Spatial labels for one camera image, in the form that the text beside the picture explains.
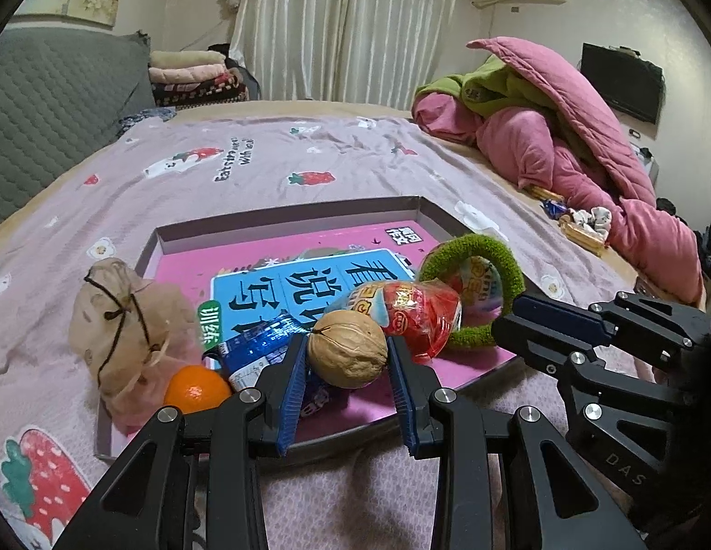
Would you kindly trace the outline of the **blue snack packet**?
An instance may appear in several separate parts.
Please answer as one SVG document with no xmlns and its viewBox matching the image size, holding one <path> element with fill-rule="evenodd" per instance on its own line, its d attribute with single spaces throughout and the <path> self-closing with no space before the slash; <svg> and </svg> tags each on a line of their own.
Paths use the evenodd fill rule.
<svg viewBox="0 0 711 550">
<path fill-rule="evenodd" d="M 284 360 L 293 335 L 306 333 L 307 329 L 289 312 L 282 312 L 213 346 L 204 356 L 218 364 L 220 374 L 235 391 L 249 389 L 256 386 L 263 370 Z M 336 397 L 336 389 L 308 369 L 301 416 L 315 415 Z"/>
</svg>

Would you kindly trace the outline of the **red surprise egg toy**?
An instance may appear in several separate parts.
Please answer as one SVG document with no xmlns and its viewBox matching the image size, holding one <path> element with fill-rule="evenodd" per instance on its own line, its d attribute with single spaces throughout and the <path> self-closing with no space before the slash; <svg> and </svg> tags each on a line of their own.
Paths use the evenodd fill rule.
<svg viewBox="0 0 711 550">
<path fill-rule="evenodd" d="M 366 282 L 328 305 L 369 315 L 385 335 L 401 336 L 415 363 L 426 364 L 445 348 L 461 325 L 460 296 L 441 280 Z"/>
</svg>

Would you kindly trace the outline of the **walnut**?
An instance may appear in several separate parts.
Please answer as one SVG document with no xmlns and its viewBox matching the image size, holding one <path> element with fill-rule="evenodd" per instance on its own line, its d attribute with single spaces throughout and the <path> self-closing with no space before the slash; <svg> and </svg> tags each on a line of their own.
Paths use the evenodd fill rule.
<svg viewBox="0 0 711 550">
<path fill-rule="evenodd" d="M 377 380 L 387 364 L 387 338 L 369 315 L 333 310 L 324 314 L 308 335 L 307 358 L 329 385 L 362 389 Z"/>
</svg>

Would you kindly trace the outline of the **blue surprise egg toy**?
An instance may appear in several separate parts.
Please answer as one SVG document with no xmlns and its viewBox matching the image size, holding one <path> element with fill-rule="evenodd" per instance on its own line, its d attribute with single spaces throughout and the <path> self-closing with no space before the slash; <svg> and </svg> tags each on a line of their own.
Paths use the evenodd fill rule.
<svg viewBox="0 0 711 550">
<path fill-rule="evenodd" d="M 500 314 L 503 305 L 501 278 L 487 259 L 477 256 L 465 259 L 448 276 L 446 283 L 460 297 L 462 326 L 487 324 Z"/>
</svg>

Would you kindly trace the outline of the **orange mandarin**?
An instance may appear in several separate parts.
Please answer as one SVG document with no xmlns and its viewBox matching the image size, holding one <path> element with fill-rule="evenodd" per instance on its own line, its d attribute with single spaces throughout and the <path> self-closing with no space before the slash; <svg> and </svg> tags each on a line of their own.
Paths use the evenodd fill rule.
<svg viewBox="0 0 711 550">
<path fill-rule="evenodd" d="M 190 415 L 218 408 L 230 397 L 230 386 L 219 374 L 202 365 L 188 365 L 169 380 L 163 402 Z"/>
</svg>

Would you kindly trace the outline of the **beige organza drawstring pouch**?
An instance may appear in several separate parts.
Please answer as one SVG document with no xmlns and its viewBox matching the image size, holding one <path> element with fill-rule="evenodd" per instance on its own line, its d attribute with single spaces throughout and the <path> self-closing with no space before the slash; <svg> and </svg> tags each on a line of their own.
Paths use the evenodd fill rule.
<svg viewBox="0 0 711 550">
<path fill-rule="evenodd" d="M 170 379 L 202 360 L 193 304 L 176 284 L 127 263 L 94 263 L 73 303 L 71 350 L 85 361 L 117 429 L 139 429 L 162 406 Z"/>
</svg>

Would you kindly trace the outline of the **snack pile on bed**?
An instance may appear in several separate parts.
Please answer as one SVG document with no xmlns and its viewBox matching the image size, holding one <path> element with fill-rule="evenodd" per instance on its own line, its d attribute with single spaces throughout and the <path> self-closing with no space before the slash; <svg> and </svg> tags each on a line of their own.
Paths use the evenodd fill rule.
<svg viewBox="0 0 711 550">
<path fill-rule="evenodd" d="M 589 211 L 575 210 L 568 206 L 562 196 L 535 185 L 527 186 L 525 191 L 539 201 L 551 220 L 558 222 L 560 231 L 569 241 L 595 256 L 603 256 L 612 229 L 613 216 L 608 209 L 595 206 Z"/>
</svg>

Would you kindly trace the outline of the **pink and blue book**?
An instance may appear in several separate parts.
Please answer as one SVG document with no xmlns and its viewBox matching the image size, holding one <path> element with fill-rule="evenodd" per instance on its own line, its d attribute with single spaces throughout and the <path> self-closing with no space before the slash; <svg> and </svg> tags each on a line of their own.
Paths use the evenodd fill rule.
<svg viewBox="0 0 711 550">
<path fill-rule="evenodd" d="M 144 278 L 174 283 L 195 305 L 218 302 L 220 325 L 205 341 L 228 340 L 261 320 L 289 312 L 304 326 L 366 281 L 413 277 L 427 252 L 448 239 L 441 227 L 406 219 L 301 233 L 231 231 L 181 237 L 178 226 L 153 232 L 137 262 Z"/>
</svg>

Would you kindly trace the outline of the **grey shallow cardboard tray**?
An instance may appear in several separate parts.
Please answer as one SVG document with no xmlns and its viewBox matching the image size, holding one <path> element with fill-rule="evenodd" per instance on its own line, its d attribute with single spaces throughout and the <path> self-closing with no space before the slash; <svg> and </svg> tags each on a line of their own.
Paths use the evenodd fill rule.
<svg viewBox="0 0 711 550">
<path fill-rule="evenodd" d="M 439 243 L 469 228 L 424 198 L 310 203 L 155 227 L 134 271 L 173 284 L 194 305 L 202 333 L 202 363 L 239 391 L 284 359 L 293 334 L 305 334 L 332 309 L 383 303 L 377 282 L 403 284 L 401 299 L 427 306 L 416 279 Z M 479 389 L 488 375 L 513 363 L 500 348 L 448 352 L 427 364 L 441 384 Z M 397 426 L 388 375 L 364 389 L 339 390 L 307 369 L 305 401 L 291 464 L 348 451 Z"/>
</svg>

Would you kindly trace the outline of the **pink quilted duvet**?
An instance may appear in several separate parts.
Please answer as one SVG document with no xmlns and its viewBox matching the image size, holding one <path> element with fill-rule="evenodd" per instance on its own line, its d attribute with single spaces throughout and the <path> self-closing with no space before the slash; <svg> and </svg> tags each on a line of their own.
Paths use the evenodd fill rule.
<svg viewBox="0 0 711 550">
<path fill-rule="evenodd" d="M 479 38 L 470 45 L 546 93 L 557 112 L 509 107 L 483 118 L 447 94 L 431 93 L 411 105 L 418 126 L 477 148 L 520 189 L 543 187 L 575 210 L 605 207 L 613 216 L 609 246 L 657 287 L 699 304 L 703 278 L 694 233 L 657 208 L 654 186 L 617 117 L 582 73 L 556 51 L 523 38 Z"/>
</svg>

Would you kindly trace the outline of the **green garment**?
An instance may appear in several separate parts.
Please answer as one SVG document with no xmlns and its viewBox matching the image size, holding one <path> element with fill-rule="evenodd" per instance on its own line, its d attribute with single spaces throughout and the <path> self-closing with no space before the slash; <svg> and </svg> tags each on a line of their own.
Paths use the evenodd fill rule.
<svg viewBox="0 0 711 550">
<path fill-rule="evenodd" d="M 414 101 L 431 93 L 447 94 L 483 118 L 509 107 L 530 108 L 543 114 L 558 110 L 546 93 L 495 55 L 465 75 L 446 75 L 420 86 Z"/>
</svg>

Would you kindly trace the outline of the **stack of folded blankets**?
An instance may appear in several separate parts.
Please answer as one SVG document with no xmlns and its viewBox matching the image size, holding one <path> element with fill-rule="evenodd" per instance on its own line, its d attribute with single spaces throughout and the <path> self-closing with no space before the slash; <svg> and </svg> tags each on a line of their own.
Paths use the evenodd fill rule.
<svg viewBox="0 0 711 550">
<path fill-rule="evenodd" d="M 218 50 L 153 51 L 148 75 L 158 107 L 191 108 L 261 98 L 260 84 L 250 71 Z"/>
</svg>

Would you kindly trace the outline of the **white striped curtain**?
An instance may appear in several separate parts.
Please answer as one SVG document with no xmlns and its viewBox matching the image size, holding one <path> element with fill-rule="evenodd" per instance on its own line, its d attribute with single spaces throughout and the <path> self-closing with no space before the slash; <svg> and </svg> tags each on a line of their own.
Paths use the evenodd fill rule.
<svg viewBox="0 0 711 550">
<path fill-rule="evenodd" d="M 270 101 L 406 110 L 438 64 L 456 0 L 239 0 L 230 55 Z"/>
</svg>

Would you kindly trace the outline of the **grey quilted headboard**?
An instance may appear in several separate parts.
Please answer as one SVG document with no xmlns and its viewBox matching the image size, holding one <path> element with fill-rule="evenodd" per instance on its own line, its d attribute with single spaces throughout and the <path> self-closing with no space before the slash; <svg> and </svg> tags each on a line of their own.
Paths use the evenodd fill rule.
<svg viewBox="0 0 711 550">
<path fill-rule="evenodd" d="M 60 27 L 0 35 L 0 224 L 153 107 L 151 40 Z"/>
</svg>

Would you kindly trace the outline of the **black wall television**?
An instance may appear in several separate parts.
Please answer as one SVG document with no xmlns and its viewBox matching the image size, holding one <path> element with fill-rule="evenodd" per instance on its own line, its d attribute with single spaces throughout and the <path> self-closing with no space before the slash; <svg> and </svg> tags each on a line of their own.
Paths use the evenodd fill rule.
<svg viewBox="0 0 711 550">
<path fill-rule="evenodd" d="M 586 42 L 579 70 L 614 110 L 641 122 L 659 120 L 665 94 L 661 67 L 619 49 Z"/>
</svg>

